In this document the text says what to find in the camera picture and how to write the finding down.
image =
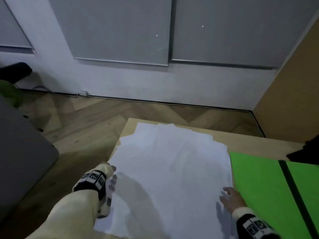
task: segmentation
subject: power outlet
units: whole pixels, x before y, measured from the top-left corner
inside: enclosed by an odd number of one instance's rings
[[[80,90],[79,92],[79,96],[86,96],[86,97],[89,97],[89,94],[87,93],[87,91],[85,90]]]

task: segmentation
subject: white paper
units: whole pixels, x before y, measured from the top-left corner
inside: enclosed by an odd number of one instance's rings
[[[212,136],[138,123],[121,138],[111,213],[94,229],[129,238],[229,238],[231,216],[219,201],[232,186],[230,157]]]

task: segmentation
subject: gray blind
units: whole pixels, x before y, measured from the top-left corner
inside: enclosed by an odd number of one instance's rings
[[[280,67],[319,0],[177,0],[173,60]]]
[[[32,48],[4,0],[0,0],[0,46]]]
[[[50,0],[76,59],[167,65],[172,0]]]

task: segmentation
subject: green mat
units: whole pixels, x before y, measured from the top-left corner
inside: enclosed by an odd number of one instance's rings
[[[319,166],[296,162],[287,162],[287,165],[310,217],[319,231]]]
[[[277,160],[230,153],[237,190],[283,239],[311,239]]]

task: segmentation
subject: wooden floor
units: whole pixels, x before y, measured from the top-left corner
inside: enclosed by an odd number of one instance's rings
[[[128,118],[262,137],[254,117],[242,111],[35,91],[24,92],[21,109],[60,158],[0,225],[0,238],[25,238],[38,228],[84,172],[108,160]]]

